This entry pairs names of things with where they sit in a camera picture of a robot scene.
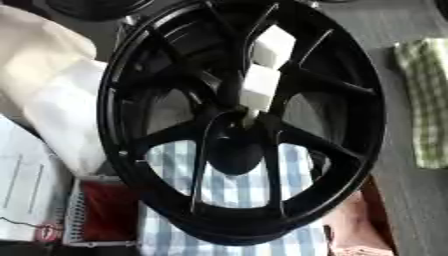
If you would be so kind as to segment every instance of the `white foam block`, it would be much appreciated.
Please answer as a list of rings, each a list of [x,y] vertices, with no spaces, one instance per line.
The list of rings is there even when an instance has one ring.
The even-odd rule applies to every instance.
[[[244,78],[240,104],[248,107],[249,112],[268,111],[280,76],[277,70],[252,64]]]
[[[259,65],[277,70],[289,60],[295,43],[292,35],[273,25],[255,40],[252,59]]]

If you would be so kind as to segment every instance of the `rim lip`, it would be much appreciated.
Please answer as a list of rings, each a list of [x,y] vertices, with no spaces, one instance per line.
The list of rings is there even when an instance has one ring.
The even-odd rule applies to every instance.
[[[254,2],[251,0],[245,0],[245,2],[250,3]],[[306,224],[311,223],[312,221],[317,220],[318,218],[322,217],[324,214],[326,214],[328,211],[336,207],[338,204],[340,204],[343,200],[345,200],[350,194],[352,194],[354,191],[356,191],[364,182],[364,180],[367,178],[368,174],[370,173],[370,170],[372,169],[374,163],[376,162],[379,152],[381,150],[381,146],[384,139],[385,129],[386,129],[386,111],[385,111],[385,100],[384,95],[382,92],[381,83],[379,80],[379,77],[376,73],[376,70],[370,61],[367,54],[362,50],[359,43],[337,22],[335,22],[330,17],[326,16],[325,14],[312,9],[311,7],[308,7],[301,3],[294,3],[297,5],[301,5],[301,8],[308,8],[309,11],[313,15],[318,15],[320,18],[324,19],[325,23],[332,24],[339,32],[344,33],[345,37],[348,37],[352,40],[351,44],[356,46],[356,49],[354,51],[357,52],[357,54],[361,54],[360,57],[364,59],[366,62],[364,65],[370,66],[370,70],[368,71],[370,73],[371,77],[375,78],[375,81],[371,81],[369,84],[374,84],[376,87],[376,93],[377,93],[377,100],[379,101],[379,108],[378,114],[379,116],[376,117],[378,119],[378,125],[376,127],[375,136],[376,136],[376,143],[369,147],[368,153],[366,153],[366,159],[364,162],[360,165],[358,168],[358,171],[356,174],[352,177],[352,179],[346,184],[344,188],[342,188],[339,193],[333,195],[330,198],[327,198],[325,202],[319,207],[314,207],[312,209],[309,209],[306,213],[297,214],[294,216],[294,218],[291,218],[290,221],[281,223],[281,225],[276,225],[274,228],[273,226],[268,226],[267,228],[261,230],[263,227],[257,227],[257,231],[254,232],[248,232],[244,235],[241,235],[239,232],[233,232],[231,229],[222,229],[217,227],[210,227],[210,222],[206,219],[198,219],[197,217],[194,218],[192,216],[185,216],[183,213],[175,213],[170,212],[167,207],[164,207],[163,205],[159,204],[159,202],[155,202],[152,198],[154,198],[154,195],[150,195],[149,191],[145,191],[142,188],[142,184],[139,184],[138,181],[133,179],[128,175],[128,171],[131,168],[129,165],[124,164],[118,156],[118,151],[114,150],[116,149],[113,141],[111,140],[110,131],[107,129],[108,126],[108,113],[107,113],[107,102],[108,102],[108,92],[111,88],[111,85],[113,84],[112,81],[114,81],[114,78],[117,76],[117,72],[121,74],[123,70],[123,64],[127,63],[124,59],[126,57],[129,57],[129,54],[132,53],[133,46],[139,45],[139,37],[142,35],[142,32],[149,26],[154,25],[155,27],[160,27],[163,24],[169,22],[172,18],[177,17],[178,15],[184,14],[186,12],[194,10],[192,6],[195,4],[199,4],[199,2],[187,2],[187,3],[179,3],[174,4],[172,6],[168,6],[163,11],[161,11],[157,15],[150,16],[149,19],[147,19],[145,22],[143,22],[130,36],[127,37],[127,39],[121,44],[119,49],[113,54],[111,61],[104,73],[103,79],[101,81],[101,87],[98,95],[98,130],[101,142],[103,144],[103,147],[105,149],[106,155],[109,159],[109,161],[112,163],[112,165],[115,167],[115,170],[119,174],[119,176],[122,178],[122,180],[128,184],[129,186],[137,189],[141,193],[142,200],[149,205],[151,208],[156,210],[159,214],[167,217],[172,222],[176,223],[175,225],[183,229],[182,227],[185,227],[184,229],[194,229],[199,230],[202,234],[210,235],[217,235],[217,232],[222,232],[223,236],[224,234],[226,236],[234,236],[237,240],[238,239],[247,239],[248,237],[252,237],[254,241],[258,239],[262,239],[263,237],[266,237],[266,235],[273,235],[278,234],[280,231],[290,231],[293,230],[299,226],[303,226]]]
[[[93,22],[102,22],[102,21],[109,21],[109,20],[116,20],[120,18],[124,18],[128,15],[135,14],[146,7],[148,7],[150,4],[152,4],[155,0],[142,0],[134,5],[129,6],[126,8],[123,12],[112,12],[112,13],[106,13],[101,15],[91,15],[92,13],[84,12],[84,13],[78,13],[74,14],[70,11],[67,11],[65,9],[60,8],[54,8],[52,4],[50,4],[51,0],[47,0],[47,4],[55,11],[64,14],[66,16],[77,18],[85,21],[93,21]]]

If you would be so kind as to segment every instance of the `wheel rim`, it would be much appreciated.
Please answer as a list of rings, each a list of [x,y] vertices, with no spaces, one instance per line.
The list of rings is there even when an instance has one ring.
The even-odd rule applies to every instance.
[[[136,13],[154,0],[47,0],[48,5],[73,18],[107,21]]]
[[[222,41],[235,40],[238,46],[247,47],[235,55],[239,56],[238,63],[225,57],[228,49],[235,49],[233,43],[210,43],[218,45],[217,48],[208,45],[203,48],[212,50],[196,49],[190,54],[177,49],[179,40],[191,34],[193,27],[201,22],[213,24],[216,37]],[[200,200],[200,184],[214,131],[239,123],[246,110],[220,102],[211,89],[231,80],[230,76],[220,79],[213,74],[213,68],[210,71],[201,67],[208,65],[204,63],[218,61],[244,73],[247,68],[244,55],[249,51],[251,40],[273,22],[296,38],[306,40],[301,42],[305,46],[296,47],[292,60],[282,67],[283,76],[270,111],[261,113],[250,130],[250,134],[257,135],[255,138],[268,167],[270,200],[265,207],[250,209],[205,204]],[[247,28],[244,31],[253,33],[238,35],[234,28],[240,23],[245,24],[241,25]],[[138,58],[155,45],[166,54],[169,63],[157,72],[142,74],[141,68],[137,68],[140,65],[136,65],[141,61]],[[331,58],[328,58],[331,61],[327,57],[323,61],[342,70],[339,78],[308,68],[312,66],[312,59],[317,58],[313,55],[317,54],[318,48],[326,49],[323,51],[325,56],[331,52]],[[213,49],[224,54],[214,53]],[[211,57],[205,58],[201,52]],[[192,61],[195,55],[200,61]],[[143,95],[149,89],[152,95],[158,95],[174,88],[189,99],[194,119],[147,136],[131,131],[138,124],[126,118],[130,112],[126,115],[125,109],[135,105],[130,98]],[[345,133],[340,143],[320,138],[282,120],[286,105],[294,95],[313,91],[339,95],[347,102]],[[135,114],[133,120],[143,119],[136,114],[138,107],[131,109]],[[149,18],[117,50],[102,80],[98,123],[108,159],[147,205],[200,239],[225,245],[249,245],[272,240],[315,221],[354,192],[367,177],[379,153],[385,112],[380,83],[368,57],[345,30],[322,13],[294,1],[195,1],[171,6]],[[151,147],[179,140],[193,140],[197,145],[190,196],[180,194],[163,182],[144,161],[144,154]],[[326,155],[331,161],[329,170],[310,188],[286,201],[281,200],[278,175],[277,146],[281,143],[304,146]]]

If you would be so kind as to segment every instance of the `towel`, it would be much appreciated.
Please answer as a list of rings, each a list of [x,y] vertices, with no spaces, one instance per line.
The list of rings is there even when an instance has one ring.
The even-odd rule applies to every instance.
[[[412,106],[413,146],[420,168],[448,166],[448,39],[396,44]]]

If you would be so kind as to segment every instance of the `floor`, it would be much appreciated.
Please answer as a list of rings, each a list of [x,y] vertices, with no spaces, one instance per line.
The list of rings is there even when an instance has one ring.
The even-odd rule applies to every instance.
[[[175,1],[156,0],[151,11]],[[359,0],[322,5],[322,11],[359,40],[382,79],[388,130],[374,177],[386,204],[399,254],[448,255],[448,172],[420,170],[414,164],[409,102],[389,49],[396,42],[447,36],[448,22],[436,9],[434,0]],[[113,47],[111,23],[53,17],[91,38],[98,45],[99,58],[107,60]]]

